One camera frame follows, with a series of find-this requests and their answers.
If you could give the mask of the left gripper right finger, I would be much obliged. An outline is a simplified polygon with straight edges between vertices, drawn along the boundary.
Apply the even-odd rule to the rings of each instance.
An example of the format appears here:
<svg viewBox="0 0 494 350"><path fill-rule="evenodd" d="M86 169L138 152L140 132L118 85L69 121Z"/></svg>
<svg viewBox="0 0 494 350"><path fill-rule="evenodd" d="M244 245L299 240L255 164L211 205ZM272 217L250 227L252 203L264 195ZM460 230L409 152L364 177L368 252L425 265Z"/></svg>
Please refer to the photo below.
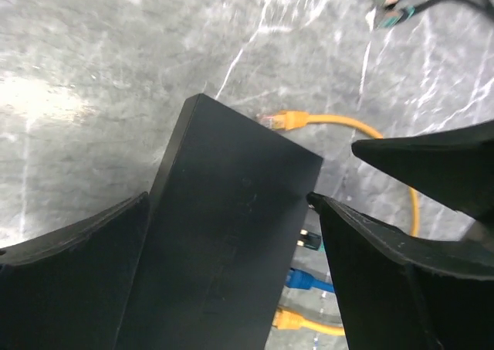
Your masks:
<svg viewBox="0 0 494 350"><path fill-rule="evenodd" d="M493 248L409 236L310 193L351 349L491 349Z"/></svg>

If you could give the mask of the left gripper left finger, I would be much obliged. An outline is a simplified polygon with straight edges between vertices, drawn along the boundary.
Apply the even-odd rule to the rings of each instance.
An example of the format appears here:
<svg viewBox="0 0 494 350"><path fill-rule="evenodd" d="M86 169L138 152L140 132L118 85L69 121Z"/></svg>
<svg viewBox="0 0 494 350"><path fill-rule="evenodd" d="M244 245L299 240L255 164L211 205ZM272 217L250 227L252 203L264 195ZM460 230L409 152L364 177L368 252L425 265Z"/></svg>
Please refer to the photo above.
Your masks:
<svg viewBox="0 0 494 350"><path fill-rule="evenodd" d="M113 349L147 235L144 192L1 249L3 349Z"/></svg>

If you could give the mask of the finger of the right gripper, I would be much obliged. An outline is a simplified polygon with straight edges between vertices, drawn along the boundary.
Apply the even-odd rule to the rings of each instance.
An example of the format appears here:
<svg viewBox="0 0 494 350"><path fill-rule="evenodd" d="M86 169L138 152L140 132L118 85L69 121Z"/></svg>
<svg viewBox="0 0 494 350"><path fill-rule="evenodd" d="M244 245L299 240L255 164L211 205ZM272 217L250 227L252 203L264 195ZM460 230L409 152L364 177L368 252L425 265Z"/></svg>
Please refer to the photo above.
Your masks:
<svg viewBox="0 0 494 350"><path fill-rule="evenodd" d="M481 223L493 221L493 122L409 138L359 140L362 161Z"/></svg>

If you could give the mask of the black network switch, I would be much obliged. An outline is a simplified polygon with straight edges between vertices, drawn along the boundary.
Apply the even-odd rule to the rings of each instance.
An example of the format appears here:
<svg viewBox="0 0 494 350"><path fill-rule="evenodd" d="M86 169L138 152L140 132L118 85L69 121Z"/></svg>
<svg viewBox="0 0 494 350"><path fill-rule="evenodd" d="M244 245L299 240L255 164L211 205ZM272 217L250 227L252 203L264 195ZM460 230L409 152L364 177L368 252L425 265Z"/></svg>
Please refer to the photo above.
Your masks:
<svg viewBox="0 0 494 350"><path fill-rule="evenodd" d="M322 158L200 93L150 192L119 349L262 349Z"/></svg>

